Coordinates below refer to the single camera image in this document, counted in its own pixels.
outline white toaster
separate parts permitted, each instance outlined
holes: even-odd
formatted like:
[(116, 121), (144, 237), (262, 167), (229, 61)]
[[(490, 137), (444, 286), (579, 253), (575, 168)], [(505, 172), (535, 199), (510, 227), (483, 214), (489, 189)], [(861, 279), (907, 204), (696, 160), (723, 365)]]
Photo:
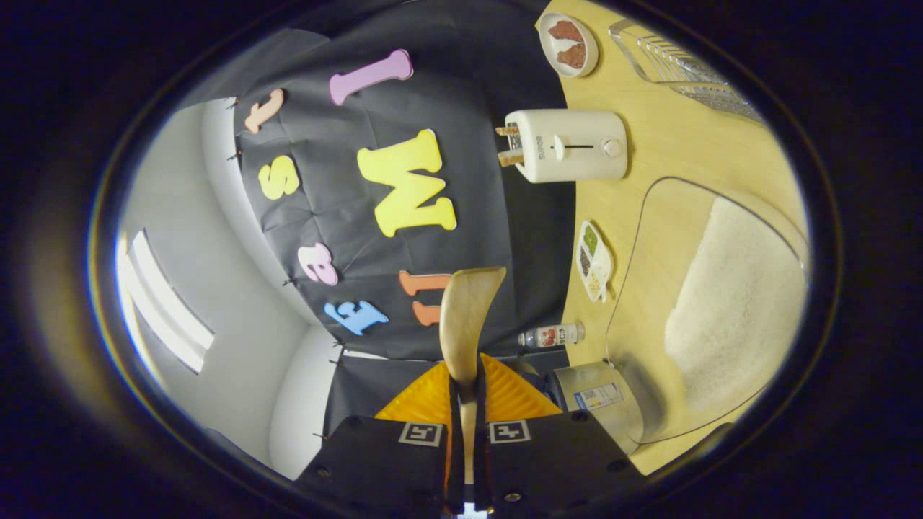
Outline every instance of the white toaster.
[(509, 139), (501, 155), (521, 151), (514, 165), (529, 182), (619, 179), (628, 169), (625, 125), (611, 112), (519, 110), (507, 115), (501, 131)]

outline small bottle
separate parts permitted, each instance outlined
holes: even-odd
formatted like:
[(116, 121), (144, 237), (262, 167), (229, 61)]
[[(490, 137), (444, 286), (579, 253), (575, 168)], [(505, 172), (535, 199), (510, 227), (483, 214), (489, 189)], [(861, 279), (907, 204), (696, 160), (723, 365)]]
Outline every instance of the small bottle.
[(519, 344), (527, 348), (548, 348), (564, 344), (576, 344), (583, 340), (583, 324), (580, 321), (556, 326), (539, 326), (520, 333)]

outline wooden table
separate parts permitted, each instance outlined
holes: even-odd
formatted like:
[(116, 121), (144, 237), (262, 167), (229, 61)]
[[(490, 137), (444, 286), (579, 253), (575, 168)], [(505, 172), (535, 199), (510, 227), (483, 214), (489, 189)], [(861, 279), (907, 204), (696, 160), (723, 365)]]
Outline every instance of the wooden table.
[[(619, 14), (583, 0), (553, 0), (548, 11), (583, 22), (599, 45), (599, 61), (590, 75), (561, 78), (568, 108), (614, 112), (625, 123), (629, 138), (629, 170), (623, 179), (576, 185), (575, 246), (581, 223), (591, 220), (614, 253), (616, 265), (606, 303), (591, 302), (577, 270), (571, 268), (563, 320), (580, 320), (586, 328), (585, 340), (568, 347), (572, 366), (608, 357), (606, 327), (625, 281), (645, 193), (659, 179), (689, 180), (748, 206), (781, 229), (799, 256), (806, 258), (808, 226), (797, 182), (768, 128), (640, 78), (607, 32), (611, 24), (624, 18)], [(680, 227), (677, 236), (661, 236), (665, 256), (671, 253), (671, 243), (680, 239)], [(652, 332), (662, 334), (663, 330)], [(671, 369), (666, 365), (647, 368)], [(631, 459), (643, 473), (649, 473), (746, 408), (673, 440), (642, 446)]]

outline bottle label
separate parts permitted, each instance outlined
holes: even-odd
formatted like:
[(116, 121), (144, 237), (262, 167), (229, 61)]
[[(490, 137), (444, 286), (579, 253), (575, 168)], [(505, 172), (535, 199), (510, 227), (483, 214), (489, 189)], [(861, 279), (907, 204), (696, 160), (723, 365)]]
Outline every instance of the bottle label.
[(549, 348), (577, 342), (576, 324), (558, 324), (558, 326), (542, 326), (538, 331), (538, 347)]

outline bottle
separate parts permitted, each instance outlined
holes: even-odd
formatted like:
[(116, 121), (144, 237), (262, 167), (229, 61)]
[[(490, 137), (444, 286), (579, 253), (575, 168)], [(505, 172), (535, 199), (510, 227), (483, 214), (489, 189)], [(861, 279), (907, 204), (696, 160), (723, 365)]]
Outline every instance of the bottle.
[(539, 326), (520, 333), (519, 344), (527, 348), (548, 348), (576, 344), (583, 340), (584, 329), (580, 321), (556, 326)]

